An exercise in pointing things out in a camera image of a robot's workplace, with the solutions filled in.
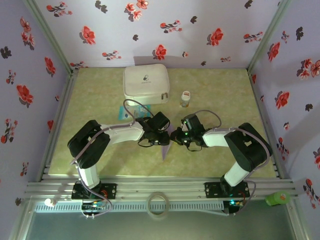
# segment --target bottle cap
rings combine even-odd
[[[184,91],[184,92],[182,93],[182,95],[181,95],[181,99],[182,99],[183,101],[189,101],[190,98],[191,98],[191,94],[190,94],[189,91]]]

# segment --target gray cable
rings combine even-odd
[[[215,115],[218,120],[219,120],[219,125],[218,126],[214,126],[212,129],[217,129],[217,128],[220,128],[221,125],[222,125],[222,121],[221,121],[221,118],[218,116],[218,114],[216,114],[215,112],[213,111],[210,111],[210,110],[206,110],[206,109],[203,109],[203,110],[199,110],[199,111],[196,111],[194,114],[197,114],[197,113],[200,113],[200,112],[208,112],[208,113],[212,113],[213,115]]]

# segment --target black mounting plate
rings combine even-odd
[[[84,186],[81,183],[75,183],[73,185],[72,200],[87,200],[89,199],[86,194],[86,190]],[[106,198],[107,199],[116,199],[116,193],[117,193],[117,184],[115,183],[101,183],[99,191],[97,191],[98,194],[105,196],[105,192],[107,193]],[[100,200],[99,197],[95,196],[95,198],[90,198],[95,200]]]
[[[229,196],[222,191],[219,181],[205,182],[204,192],[207,199],[243,198],[242,193],[244,193],[245,198],[250,197],[248,183],[246,183],[245,181],[242,181],[237,186],[235,186],[230,192]]]

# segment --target green object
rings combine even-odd
[[[290,201],[290,195],[286,191],[277,191],[265,197],[265,202],[269,206],[274,206],[278,204],[287,204],[289,201]]]

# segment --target clear tape roll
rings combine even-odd
[[[151,211],[151,209],[150,209],[151,201],[154,198],[161,198],[164,200],[165,209],[163,212],[155,213],[155,212]],[[152,217],[155,220],[162,220],[162,219],[166,218],[168,215],[168,212],[169,212],[169,207],[170,207],[169,199],[167,198],[167,196],[163,192],[160,192],[160,191],[155,191],[155,192],[151,193],[150,196],[146,200],[146,212],[149,214],[150,217]]]

